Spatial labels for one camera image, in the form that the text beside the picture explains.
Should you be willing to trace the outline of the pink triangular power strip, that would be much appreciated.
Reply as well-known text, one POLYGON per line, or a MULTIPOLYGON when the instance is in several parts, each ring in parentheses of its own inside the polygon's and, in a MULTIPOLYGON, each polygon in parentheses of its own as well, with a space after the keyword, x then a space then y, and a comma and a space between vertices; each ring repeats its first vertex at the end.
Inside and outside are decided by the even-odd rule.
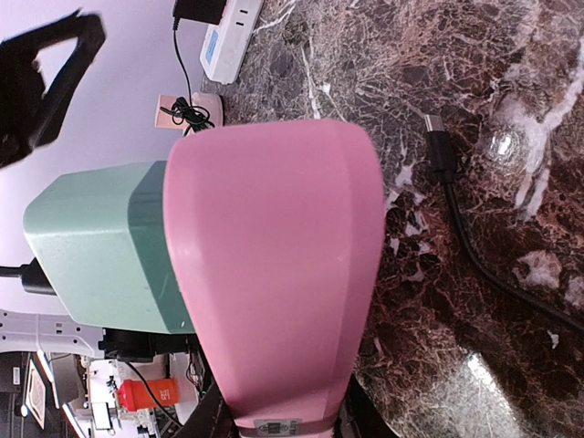
POLYGON ((243 437, 330 437, 384 242, 377 152, 339 120, 177 141, 163 184, 172 268, 243 437))

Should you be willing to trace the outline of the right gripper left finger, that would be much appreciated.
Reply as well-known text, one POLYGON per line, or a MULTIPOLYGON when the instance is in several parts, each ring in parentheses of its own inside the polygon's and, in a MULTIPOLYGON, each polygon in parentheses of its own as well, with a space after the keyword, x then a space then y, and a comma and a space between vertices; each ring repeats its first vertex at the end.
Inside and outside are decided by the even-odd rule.
POLYGON ((180 438, 236 438, 237 426, 216 383, 213 383, 180 429, 180 438))

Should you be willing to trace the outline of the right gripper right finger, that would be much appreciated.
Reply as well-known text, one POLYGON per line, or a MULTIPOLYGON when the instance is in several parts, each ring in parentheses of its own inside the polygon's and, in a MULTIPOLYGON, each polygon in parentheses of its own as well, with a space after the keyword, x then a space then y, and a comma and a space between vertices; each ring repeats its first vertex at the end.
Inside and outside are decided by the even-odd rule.
POLYGON ((386 424, 356 378, 349 380, 339 417, 335 424, 338 438, 397 438, 386 424))

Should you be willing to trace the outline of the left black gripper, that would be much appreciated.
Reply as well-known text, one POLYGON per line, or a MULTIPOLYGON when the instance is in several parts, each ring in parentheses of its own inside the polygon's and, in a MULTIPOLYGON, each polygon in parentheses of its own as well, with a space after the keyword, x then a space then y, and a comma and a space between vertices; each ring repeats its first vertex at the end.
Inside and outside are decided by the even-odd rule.
POLYGON ((106 40, 101 16, 76 11, 1 42, 1 165, 22 161, 59 135, 73 95, 106 40), (47 86, 38 54, 74 39, 47 86))

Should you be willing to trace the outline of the green charger plug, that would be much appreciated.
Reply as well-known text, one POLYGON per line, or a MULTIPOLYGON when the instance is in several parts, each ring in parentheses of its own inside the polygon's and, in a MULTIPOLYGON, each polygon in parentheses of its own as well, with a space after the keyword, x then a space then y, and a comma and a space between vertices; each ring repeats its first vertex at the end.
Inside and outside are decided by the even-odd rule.
POLYGON ((166 163, 64 174, 25 209, 26 240, 82 325, 192 334, 166 244, 166 163))

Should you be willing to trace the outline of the pink round power socket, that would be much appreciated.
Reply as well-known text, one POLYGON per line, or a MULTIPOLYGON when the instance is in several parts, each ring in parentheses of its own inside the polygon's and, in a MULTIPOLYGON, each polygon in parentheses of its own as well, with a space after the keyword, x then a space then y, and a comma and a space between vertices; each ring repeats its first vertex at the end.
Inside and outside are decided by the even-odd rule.
POLYGON ((184 136, 222 127, 224 106, 220 96, 195 92, 190 98, 160 95, 154 127, 180 130, 184 136))

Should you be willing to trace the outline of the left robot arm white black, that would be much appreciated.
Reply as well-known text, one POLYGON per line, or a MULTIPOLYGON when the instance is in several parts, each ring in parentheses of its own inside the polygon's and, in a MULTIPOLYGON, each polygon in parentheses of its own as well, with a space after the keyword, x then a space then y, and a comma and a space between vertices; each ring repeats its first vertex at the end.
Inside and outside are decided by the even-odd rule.
MULTIPOLYGON (((1 44, 1 165, 6 168, 52 143, 74 93, 106 40, 98 14, 80 11, 33 28, 1 44), (37 65, 40 51, 73 39, 75 49, 47 85, 37 65)), ((1 351, 56 352, 101 357, 101 328, 69 316, 1 312, 1 351)))

